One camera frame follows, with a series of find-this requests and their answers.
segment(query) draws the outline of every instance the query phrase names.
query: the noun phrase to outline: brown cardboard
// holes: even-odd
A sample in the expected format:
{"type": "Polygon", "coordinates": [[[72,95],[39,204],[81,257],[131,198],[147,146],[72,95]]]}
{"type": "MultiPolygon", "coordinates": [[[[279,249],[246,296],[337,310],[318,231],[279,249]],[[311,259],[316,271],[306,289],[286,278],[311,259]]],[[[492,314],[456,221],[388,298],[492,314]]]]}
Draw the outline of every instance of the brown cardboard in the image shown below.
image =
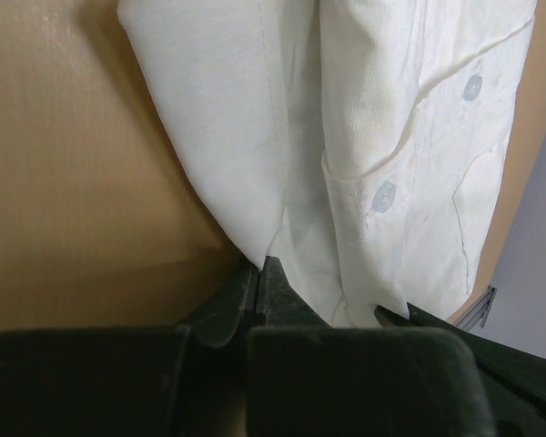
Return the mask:
{"type": "Polygon", "coordinates": [[[0,330],[174,322],[237,256],[177,161],[116,1],[0,2],[0,330]]]}

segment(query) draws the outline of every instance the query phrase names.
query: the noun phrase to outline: crumpled cloth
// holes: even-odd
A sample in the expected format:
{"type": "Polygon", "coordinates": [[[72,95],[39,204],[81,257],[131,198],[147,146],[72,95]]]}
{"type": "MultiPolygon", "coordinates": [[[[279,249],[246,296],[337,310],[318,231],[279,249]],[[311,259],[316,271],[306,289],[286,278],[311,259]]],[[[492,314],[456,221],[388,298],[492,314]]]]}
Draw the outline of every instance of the crumpled cloth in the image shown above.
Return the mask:
{"type": "Polygon", "coordinates": [[[196,192],[333,326],[472,292],[535,0],[121,0],[196,192]]]}

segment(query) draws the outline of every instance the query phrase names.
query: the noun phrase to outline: white fabric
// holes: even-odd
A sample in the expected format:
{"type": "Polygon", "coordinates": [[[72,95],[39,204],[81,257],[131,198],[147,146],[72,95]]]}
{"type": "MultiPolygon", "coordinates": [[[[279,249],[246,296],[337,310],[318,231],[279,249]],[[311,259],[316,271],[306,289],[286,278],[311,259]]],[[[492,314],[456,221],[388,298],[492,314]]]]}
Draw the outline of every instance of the white fabric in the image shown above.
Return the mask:
{"type": "Polygon", "coordinates": [[[229,237],[258,266],[279,257],[334,326],[368,327],[377,304],[444,318],[469,297],[534,7],[121,0],[118,13],[229,237]]]}

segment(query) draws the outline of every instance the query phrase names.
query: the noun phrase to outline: metal bracket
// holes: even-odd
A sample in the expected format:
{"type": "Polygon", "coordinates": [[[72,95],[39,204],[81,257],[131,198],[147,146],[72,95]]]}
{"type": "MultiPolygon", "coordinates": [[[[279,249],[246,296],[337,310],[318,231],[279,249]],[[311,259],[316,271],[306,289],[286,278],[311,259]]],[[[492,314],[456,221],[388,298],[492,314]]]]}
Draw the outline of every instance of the metal bracket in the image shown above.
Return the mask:
{"type": "Polygon", "coordinates": [[[490,314],[491,304],[495,299],[497,291],[498,289],[495,287],[488,286],[486,292],[457,319],[455,326],[460,330],[471,330],[471,328],[480,323],[483,328],[490,314]]]}

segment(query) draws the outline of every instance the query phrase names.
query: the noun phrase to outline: gray wall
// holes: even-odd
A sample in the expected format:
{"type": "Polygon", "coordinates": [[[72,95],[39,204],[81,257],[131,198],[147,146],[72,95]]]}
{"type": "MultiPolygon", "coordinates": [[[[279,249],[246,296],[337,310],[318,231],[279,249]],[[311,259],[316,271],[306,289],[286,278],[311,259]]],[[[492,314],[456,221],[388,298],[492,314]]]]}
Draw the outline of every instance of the gray wall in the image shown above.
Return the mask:
{"type": "Polygon", "coordinates": [[[488,321],[472,332],[546,358],[546,139],[491,285],[488,321]]]}

